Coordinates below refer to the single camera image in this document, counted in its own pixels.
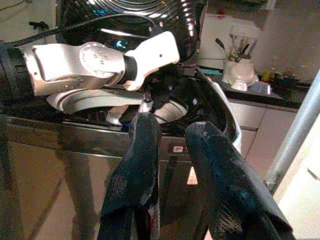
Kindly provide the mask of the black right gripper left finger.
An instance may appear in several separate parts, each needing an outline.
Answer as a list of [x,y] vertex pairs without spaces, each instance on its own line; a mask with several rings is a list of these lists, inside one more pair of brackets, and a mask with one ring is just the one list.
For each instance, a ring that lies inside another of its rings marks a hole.
[[111,175],[100,212],[100,240],[160,238],[159,145],[162,130],[149,112],[133,117],[129,147]]

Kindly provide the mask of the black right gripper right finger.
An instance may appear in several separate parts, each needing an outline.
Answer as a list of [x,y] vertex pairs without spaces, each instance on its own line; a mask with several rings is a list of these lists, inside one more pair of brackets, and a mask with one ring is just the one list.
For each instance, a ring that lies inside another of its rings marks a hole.
[[212,123],[185,130],[205,227],[214,240],[293,240],[293,228],[231,141]]

